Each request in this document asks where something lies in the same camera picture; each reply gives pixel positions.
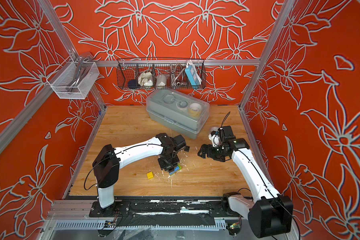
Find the yellow lego brick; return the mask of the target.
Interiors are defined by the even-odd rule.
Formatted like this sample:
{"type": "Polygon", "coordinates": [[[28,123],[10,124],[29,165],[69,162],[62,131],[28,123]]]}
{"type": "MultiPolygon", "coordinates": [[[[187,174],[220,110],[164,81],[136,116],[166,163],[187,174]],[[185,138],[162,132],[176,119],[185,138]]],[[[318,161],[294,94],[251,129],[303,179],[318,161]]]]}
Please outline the yellow lego brick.
{"type": "Polygon", "coordinates": [[[150,180],[150,179],[153,179],[154,178],[154,174],[153,172],[148,172],[147,173],[147,178],[150,180]]]}

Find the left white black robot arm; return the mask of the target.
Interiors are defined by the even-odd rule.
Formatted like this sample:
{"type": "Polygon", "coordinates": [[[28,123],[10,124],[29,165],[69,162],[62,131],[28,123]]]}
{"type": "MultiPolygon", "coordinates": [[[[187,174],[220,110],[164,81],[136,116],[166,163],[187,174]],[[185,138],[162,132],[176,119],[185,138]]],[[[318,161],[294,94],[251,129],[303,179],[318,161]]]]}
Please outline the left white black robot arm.
{"type": "Polygon", "coordinates": [[[114,204],[114,184],[119,179],[120,169],[139,160],[158,156],[161,170],[170,173],[180,162],[178,152],[185,148],[187,148],[187,144],[183,136],[170,137],[165,133],[126,147],[104,146],[90,170],[96,178],[100,208],[106,209],[114,204]]]}

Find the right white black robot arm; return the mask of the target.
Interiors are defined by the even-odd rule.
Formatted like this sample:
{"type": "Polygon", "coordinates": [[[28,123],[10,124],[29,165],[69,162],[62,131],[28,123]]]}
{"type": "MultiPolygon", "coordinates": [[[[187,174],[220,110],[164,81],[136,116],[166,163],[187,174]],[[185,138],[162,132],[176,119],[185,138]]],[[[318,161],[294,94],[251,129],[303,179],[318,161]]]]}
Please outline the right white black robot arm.
{"type": "Polygon", "coordinates": [[[286,234],[291,231],[294,205],[289,197],[282,196],[267,179],[244,139],[231,139],[221,146],[203,144],[198,156],[225,162],[230,158],[244,176],[252,201],[238,192],[225,195],[226,206],[248,220],[257,238],[286,234]]]}

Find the blue lego brick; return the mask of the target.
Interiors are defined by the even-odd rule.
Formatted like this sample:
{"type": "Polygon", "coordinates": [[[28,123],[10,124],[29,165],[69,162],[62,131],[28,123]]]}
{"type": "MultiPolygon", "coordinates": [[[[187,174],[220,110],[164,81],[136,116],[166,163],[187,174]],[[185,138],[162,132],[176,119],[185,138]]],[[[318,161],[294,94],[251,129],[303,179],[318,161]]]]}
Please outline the blue lego brick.
{"type": "Polygon", "coordinates": [[[171,176],[171,175],[175,174],[176,172],[178,172],[178,167],[174,168],[174,170],[172,172],[170,172],[169,174],[171,176]]]}

